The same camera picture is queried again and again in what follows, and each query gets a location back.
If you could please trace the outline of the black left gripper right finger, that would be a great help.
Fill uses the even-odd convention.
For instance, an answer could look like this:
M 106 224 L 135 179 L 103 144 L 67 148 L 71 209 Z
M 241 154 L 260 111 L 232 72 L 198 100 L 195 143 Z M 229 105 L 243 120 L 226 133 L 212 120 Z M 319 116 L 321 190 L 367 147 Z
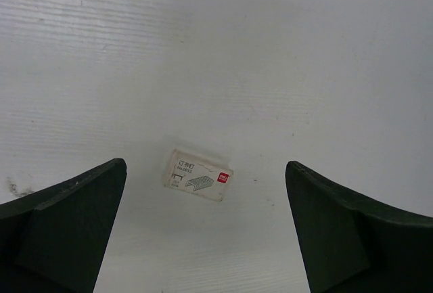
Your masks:
M 311 292 L 431 292 L 432 218 L 286 166 L 286 189 Z

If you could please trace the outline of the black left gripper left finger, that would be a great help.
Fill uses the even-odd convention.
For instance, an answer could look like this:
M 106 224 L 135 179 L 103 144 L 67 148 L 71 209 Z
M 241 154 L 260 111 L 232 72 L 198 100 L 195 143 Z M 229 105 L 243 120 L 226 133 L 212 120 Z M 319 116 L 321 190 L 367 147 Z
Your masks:
M 112 159 L 1 205 L 2 292 L 92 292 L 124 191 Z

